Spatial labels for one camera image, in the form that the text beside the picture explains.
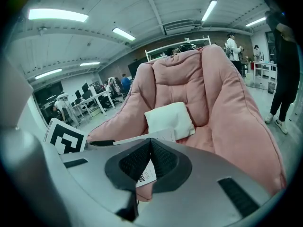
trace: ceiling light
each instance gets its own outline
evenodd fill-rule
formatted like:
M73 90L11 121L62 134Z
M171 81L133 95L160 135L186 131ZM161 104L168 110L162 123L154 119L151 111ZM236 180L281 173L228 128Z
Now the ceiling light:
M247 24L246 27L249 27L249 26L254 25L254 24L258 23L258 22L264 21L265 19L266 19L265 17L260 18L260 19L258 19L256 21L251 22L250 24Z
M88 15L59 9L31 9L28 19L60 18L84 22Z
M99 65L100 62L88 62L88 63L82 63L80 66L92 66L92 65Z
M125 37L126 39L129 39L131 41L135 40L136 38L133 37L132 35L128 34L127 32L124 32L123 30L119 29L119 28L115 28L113 29L113 32L118 34L118 35L121 35L123 37Z
M56 70L51 70L51 71L49 71L49 72L47 72L47 73L43 73L43 74L41 74L41 75L39 75L39 76L36 76L35 79L37 80L37 79L46 77L46 76L48 76L48 75L54 74L54 73L56 73L56 72L60 72L60 71L62 71L62 68L59 68L59 69L56 69Z
M208 16L210 15L210 13L213 11L214 7L216 6L217 1L211 1L211 3L208 6L208 9L206 10L203 18L202 18L202 22L204 22L205 20L207 20Z

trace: shoe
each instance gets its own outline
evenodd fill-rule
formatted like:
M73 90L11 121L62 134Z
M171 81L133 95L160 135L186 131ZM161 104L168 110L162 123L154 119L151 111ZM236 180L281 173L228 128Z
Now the shoe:
M274 115L271 114L271 113L269 115L267 115L265 120L264 120L265 123L269 124L273 120L273 117L274 117Z
M288 130L286 128L286 125L285 125L285 121L281 121L279 119L277 119L275 121L276 125L279 126L280 130L284 133L284 134L288 134Z

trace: pink fabric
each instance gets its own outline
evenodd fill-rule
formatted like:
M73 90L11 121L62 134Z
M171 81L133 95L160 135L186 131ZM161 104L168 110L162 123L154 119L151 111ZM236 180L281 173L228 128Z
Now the pink fabric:
M141 64L120 111L94 129L88 141L147 133L144 112L174 102L186 104L196 128L178 143L222 156L272 195L285 188L276 141L240 74L216 45Z

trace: white ceiling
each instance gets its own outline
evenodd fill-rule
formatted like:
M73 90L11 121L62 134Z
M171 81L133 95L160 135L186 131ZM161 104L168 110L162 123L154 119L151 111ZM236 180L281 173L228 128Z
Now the white ceiling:
M219 27L252 33L245 25L264 16L263 0L218 0L208 19L200 21L211 0L30 0L12 28L6 48L10 62L35 89L70 76L98 71L112 61L151 41L165 37L163 26L189 19L197 29ZM88 15L75 22L62 19L28 20L29 9L53 8ZM39 28L46 27L41 35ZM128 41L112 32L118 27L136 39ZM99 66L79 64L100 61ZM35 80L56 68L62 72Z

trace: floor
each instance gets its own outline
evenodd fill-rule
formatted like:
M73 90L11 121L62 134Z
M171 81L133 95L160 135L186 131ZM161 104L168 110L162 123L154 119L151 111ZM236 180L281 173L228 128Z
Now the floor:
M269 113L271 102L274 97L273 94L267 92L268 80L258 78L256 80L256 84L253 84L252 80L245 79L245 83L248 86L248 90L254 98L262 117L265 118ZM99 113L96 116L90 118L89 115L86 115L84 120L81 122L79 129L87 133L91 132L101 123L113 117L119 111L121 105L122 104L117 104L116 109L108 109L107 116ZM292 110L293 105L291 105L289 108L286 116L286 126L289 131L287 135L284 135L281 132L281 130L274 124L274 121L268 125L268 128L274 135L281 150L288 180L291 179L292 174L296 168L295 166L302 155L302 146L300 144L300 141L302 140L301 138L303 135L302 132L299 131L291 121L289 121Z

